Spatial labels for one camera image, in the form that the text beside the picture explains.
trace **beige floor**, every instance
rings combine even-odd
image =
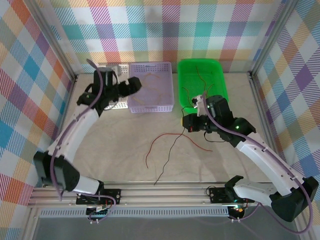
[[[233,115],[246,118],[264,138],[247,75],[226,73],[224,77]],[[92,80],[92,75],[80,75],[66,120],[73,113],[79,95]],[[108,182],[155,181],[158,178],[176,136],[163,136],[155,142],[148,157],[148,169],[145,157],[151,142],[162,133],[181,133],[183,130],[176,74],[173,81],[175,105],[172,112],[133,114],[129,109],[114,109],[101,115],[75,155],[73,164],[82,175]],[[203,132],[185,131],[185,134],[212,152],[203,151],[186,137],[180,137],[160,181],[225,182],[241,175],[252,181],[269,182],[250,159],[230,144],[206,142]],[[216,133],[207,136],[210,140],[220,140]]]

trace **plaid wallpaper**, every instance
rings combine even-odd
[[[96,63],[213,58],[246,72],[286,0],[37,0],[77,73]]]
[[[320,181],[320,0],[298,2],[258,79],[281,157]],[[313,209],[320,225],[319,190]]]
[[[71,80],[22,0],[0,0],[0,240],[15,240]]]

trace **wire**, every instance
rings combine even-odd
[[[200,74],[199,74],[199,70],[198,70],[198,67],[197,67],[197,66],[195,66],[195,68],[196,68],[196,72],[197,72],[197,74],[198,74],[199,78],[204,82],[203,90],[204,90],[204,91],[206,91],[207,83],[206,83],[206,81],[205,81],[205,80],[200,76]]]
[[[104,111],[109,111],[109,110],[111,110],[111,109],[113,109],[115,106],[117,106],[117,104],[118,104],[118,101],[115,103],[115,105],[113,105],[112,107],[110,107],[110,108],[108,108],[108,109],[104,109]]]
[[[260,149],[265,149],[265,147],[263,145],[261,145],[259,142],[257,142],[256,140],[252,139],[251,137],[248,137],[244,134],[241,134],[239,132],[236,132],[236,131],[232,131],[232,130],[229,130],[223,126],[221,126],[217,121],[215,121],[215,119],[211,116],[208,108],[207,108],[207,101],[206,101],[206,94],[205,92],[203,93],[202,95],[202,99],[203,99],[203,105],[204,105],[204,110],[207,114],[207,116],[209,117],[209,119],[213,122],[214,125],[216,125],[218,128],[220,128],[221,130],[229,133],[229,134],[233,134],[233,135],[236,135],[236,136],[239,136],[241,138],[244,138],[246,141],[254,144],[257,146],[257,148],[260,148]],[[308,207],[309,207],[309,222],[307,224],[307,226],[305,227],[304,230],[301,230],[301,231],[294,231],[294,230],[291,230],[290,228],[286,227],[282,222],[280,222],[270,211],[267,210],[267,213],[269,213],[271,215],[271,217],[282,227],[284,228],[286,231],[292,233],[292,234],[295,234],[295,235],[300,235],[300,234],[304,234],[306,233],[307,231],[309,231],[309,229],[312,227],[312,223],[313,223],[313,218],[314,218],[314,212],[313,212],[313,207],[312,207],[312,203],[311,203],[311,199],[305,189],[305,187],[300,183],[300,181],[296,178],[296,176],[290,171],[290,169],[287,168],[286,165],[284,165],[282,163],[281,160],[278,159],[277,156],[275,156],[269,149],[266,149],[265,150],[265,153],[269,155],[269,157],[271,157],[275,162],[278,163],[278,165],[281,166],[281,168],[288,173],[288,175],[294,180],[294,182],[299,186],[299,188],[302,190],[303,194],[305,195],[305,198],[306,198],[306,201],[308,203]]]
[[[87,197],[111,199],[113,201],[113,205],[114,206],[117,204],[117,201],[115,200],[115,198],[112,197],[112,196],[109,196],[109,195],[99,195],[99,194],[96,195],[96,194],[82,193],[82,192],[79,192],[79,191],[73,191],[73,192],[76,193],[76,194],[87,196]],[[109,213],[110,213],[110,210],[108,210],[108,213],[103,218],[101,218],[100,220],[97,220],[96,223],[98,224],[99,222],[105,220],[107,218],[107,216],[109,215]],[[93,222],[93,220],[91,219],[92,214],[93,214],[93,212],[89,214],[89,220],[90,220],[91,223]]]
[[[240,221],[240,224],[242,224],[242,226],[244,226],[249,232],[251,232],[253,235],[255,235],[256,239],[261,239],[263,240],[263,238],[261,236],[259,236],[255,231],[253,231],[250,227],[248,227],[244,222]]]
[[[211,188],[211,187],[215,188],[215,186],[208,186],[208,187],[206,188],[206,190],[205,190],[205,194],[206,194],[208,197],[210,197],[210,195],[208,194],[208,189]]]
[[[210,141],[210,140],[208,140],[208,139],[206,138],[206,134],[207,134],[207,133],[208,133],[208,132],[205,131],[204,134],[203,134],[204,139],[205,139],[207,142],[209,142],[209,143],[224,143],[224,142],[225,142],[225,141]]]
[[[247,209],[248,208],[248,202],[249,202],[249,200],[248,200],[248,198],[246,198],[246,205],[245,205],[245,207],[243,209]]]
[[[58,150],[60,149],[61,147],[61,144],[63,142],[63,140],[65,139],[66,135],[68,134],[68,132],[71,130],[71,128],[73,127],[73,125],[79,121],[79,119],[84,115],[86,114],[96,103],[97,101],[99,100],[99,98],[101,97],[101,94],[102,94],[102,90],[103,90],[103,78],[102,78],[102,75],[101,75],[101,72],[99,70],[99,68],[97,67],[97,65],[95,65],[91,60],[87,59],[86,60],[88,62],[88,64],[90,66],[92,66],[94,69],[96,69],[98,75],[99,75],[99,79],[100,79],[100,89],[99,89],[99,92],[98,92],[98,95],[95,97],[95,99],[92,101],[92,103],[83,111],[81,112],[75,119],[72,120],[72,122],[70,122],[70,124],[65,128],[65,130],[61,133],[61,137],[59,138],[57,144],[56,144],[56,147],[54,148],[54,151],[52,153],[52,157],[51,157],[51,160],[50,160],[50,178],[51,178],[51,181],[52,181],[52,184],[53,186],[55,187],[56,189],[56,192],[58,194],[58,197],[59,197],[59,200],[61,201],[62,200],[62,193],[60,192],[59,190],[59,184],[58,184],[58,181],[57,181],[57,177],[56,177],[56,174],[55,174],[55,169],[54,169],[54,165],[55,165],[55,159],[56,159],[56,155],[57,155],[57,152]]]
[[[208,96],[209,89],[210,89],[213,85],[215,85],[215,84],[211,84],[211,85],[208,87],[208,89],[206,90],[206,96]]]
[[[188,108],[188,107],[185,106],[185,107],[183,107],[183,108],[181,109],[182,118],[185,116],[185,115],[184,115],[184,109],[185,109],[185,108]],[[182,133],[181,133],[179,136],[176,137],[176,139],[174,140],[172,146],[170,147],[169,154],[168,154],[168,160],[167,160],[167,161],[165,162],[165,164],[163,165],[163,167],[162,167],[162,173],[159,175],[158,179],[157,179],[157,180],[155,181],[155,183],[153,184],[154,186],[157,184],[157,182],[158,182],[159,179],[161,178],[162,174],[164,174],[164,172],[165,172],[165,166],[166,166],[167,163],[170,161],[171,150],[172,150],[172,148],[174,147],[174,145],[176,144],[176,141],[178,140],[178,138],[180,138],[180,137],[184,134],[185,130],[186,130],[186,129],[183,128]]]
[[[108,207],[108,200],[105,200],[105,204],[106,204],[107,209],[110,209],[112,207],[112,202],[110,203],[110,206]]]
[[[154,105],[158,105],[159,102],[162,100],[162,97],[165,96],[165,95],[169,95],[169,94],[168,93],[161,93],[161,91],[159,89],[155,88],[155,87],[149,87],[149,84],[147,84],[147,77],[149,77],[149,76],[154,76],[154,77],[156,77],[158,79],[160,78],[160,76],[158,76],[158,75],[156,75],[156,74],[154,74],[152,72],[149,72],[144,76],[143,79],[140,80],[141,87],[145,88],[147,90],[154,90],[154,91],[156,91],[158,93],[158,98],[153,103]],[[132,99],[135,100],[137,103],[139,103],[141,105],[147,105],[143,100],[137,98],[136,96],[133,96]]]
[[[190,97],[189,97],[189,91],[188,91],[188,89],[186,89],[185,87],[182,87],[184,90],[186,90],[186,93],[187,93],[187,97],[188,97],[188,102],[189,102],[189,104],[190,104],[190,106],[191,107],[193,107],[193,105],[192,105],[192,103],[191,103],[191,101],[190,101]]]
[[[151,152],[151,148],[152,148],[153,144],[155,143],[155,141],[156,141],[158,138],[160,138],[160,137],[162,137],[162,136],[164,136],[164,135],[180,135],[180,133],[163,133],[163,134],[161,134],[160,136],[157,136],[157,137],[152,141],[151,146],[150,146],[150,149],[149,149],[149,152],[148,152],[147,155],[145,156],[145,165],[146,165],[147,168],[149,168],[149,167],[148,167],[148,163],[147,163],[147,158],[148,158],[148,155],[149,155],[150,152]],[[204,151],[212,152],[212,150],[205,149],[205,148],[199,146],[198,144],[196,144],[196,143],[195,143],[190,137],[188,137],[187,135],[182,134],[182,136],[188,138],[188,139],[189,139],[194,145],[196,145],[198,148],[200,148],[200,149],[202,149],[202,150],[204,150]]]

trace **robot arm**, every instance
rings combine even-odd
[[[217,132],[223,140],[251,159],[272,182],[262,184],[235,176],[225,184],[225,193],[229,199],[257,201],[272,207],[285,221],[292,222],[308,206],[301,186],[312,201],[318,182],[313,177],[304,178],[292,169],[270,149],[246,119],[233,117],[227,100],[222,96],[215,95],[205,100],[203,96],[197,96],[192,102],[197,113],[182,119],[182,125],[188,132]]]
[[[103,83],[102,94],[96,104],[82,114],[98,95],[100,79],[97,71],[94,72],[93,83],[86,88],[85,92],[77,101],[74,114],[67,124],[67,128],[71,126],[67,134],[64,135],[64,129],[57,139],[48,147],[46,152],[37,151],[35,153],[33,160],[36,171],[44,184],[53,184],[50,174],[50,163],[56,150],[53,169],[56,181],[61,189],[68,192],[73,191],[91,195],[97,195],[104,189],[102,181],[82,176],[79,171],[74,168],[72,163],[76,151],[88,130],[98,120],[104,109],[109,105],[109,102],[117,102],[119,97],[126,97],[136,93],[141,88],[141,83],[137,77],[131,77],[128,79],[128,84],[121,82],[113,85],[114,71],[110,68],[100,68],[100,72]]]

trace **green basket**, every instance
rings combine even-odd
[[[189,114],[196,113],[191,100],[195,96],[221,95],[227,101],[228,93],[221,64],[214,59],[183,59],[178,64],[178,84],[180,105]]]

